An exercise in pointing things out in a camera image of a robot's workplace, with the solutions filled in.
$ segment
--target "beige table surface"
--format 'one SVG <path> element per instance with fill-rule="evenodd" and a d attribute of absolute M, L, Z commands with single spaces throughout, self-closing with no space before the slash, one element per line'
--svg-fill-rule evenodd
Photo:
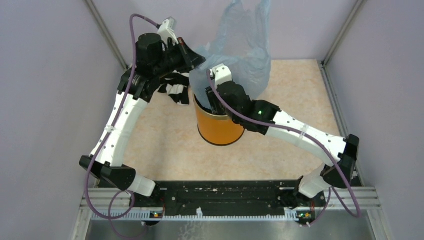
<path fill-rule="evenodd" d="M 258 99 L 339 134 L 316 60 L 273 60 L 268 88 Z M 230 146 L 213 146 L 199 135 L 191 93 L 189 106 L 156 93 L 137 121 L 124 163 L 156 181 L 219 181 L 297 179 L 322 162 L 290 143 L 247 131 Z"/>

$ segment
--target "orange trash can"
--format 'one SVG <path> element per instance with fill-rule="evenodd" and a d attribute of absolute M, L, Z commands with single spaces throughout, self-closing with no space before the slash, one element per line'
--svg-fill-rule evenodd
<path fill-rule="evenodd" d="M 237 142 L 245 129 L 235 124 L 227 115 L 214 115 L 204 108 L 193 95 L 197 116 L 197 128 L 200 136 L 215 146 L 228 146 Z"/>

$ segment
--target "translucent bag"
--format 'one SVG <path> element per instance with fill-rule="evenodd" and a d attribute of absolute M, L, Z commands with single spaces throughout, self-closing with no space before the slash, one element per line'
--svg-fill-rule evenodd
<path fill-rule="evenodd" d="M 225 9 L 216 38 L 195 50 L 206 61 L 189 74 L 189 81 L 200 104 L 210 109 L 205 89 L 209 87 L 206 70 L 225 64 L 233 81 L 256 99 L 268 86 L 271 57 L 268 32 L 271 0 L 261 0 L 255 11 L 244 10 L 241 0 L 233 0 Z"/>

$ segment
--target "gray wall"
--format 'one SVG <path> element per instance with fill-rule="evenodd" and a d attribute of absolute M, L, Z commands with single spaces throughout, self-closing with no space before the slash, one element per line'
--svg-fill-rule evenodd
<path fill-rule="evenodd" d="M 396 239 L 423 239 L 424 1 L 368 1 L 329 66 Z"/>
<path fill-rule="evenodd" d="M 120 73 L 82 0 L 1 1 L 0 239 L 69 238 Z"/>
<path fill-rule="evenodd" d="M 131 36 L 126 27 L 133 13 L 161 23 L 177 20 L 175 33 L 195 49 L 215 38 L 219 20 L 232 0 L 93 0 L 129 63 Z M 244 0 L 253 10 L 259 0 Z M 273 0 L 269 18 L 269 49 L 273 59 L 323 60 L 356 0 Z M 136 36 L 155 31 L 150 24 L 136 25 Z"/>

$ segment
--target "black and white cloth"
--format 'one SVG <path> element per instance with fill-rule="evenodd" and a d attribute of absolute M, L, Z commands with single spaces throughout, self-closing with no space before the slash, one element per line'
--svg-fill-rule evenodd
<path fill-rule="evenodd" d="M 168 94 L 172 100 L 181 106 L 190 104 L 189 100 L 189 78 L 173 72 L 160 80 L 160 87 L 158 92 Z"/>

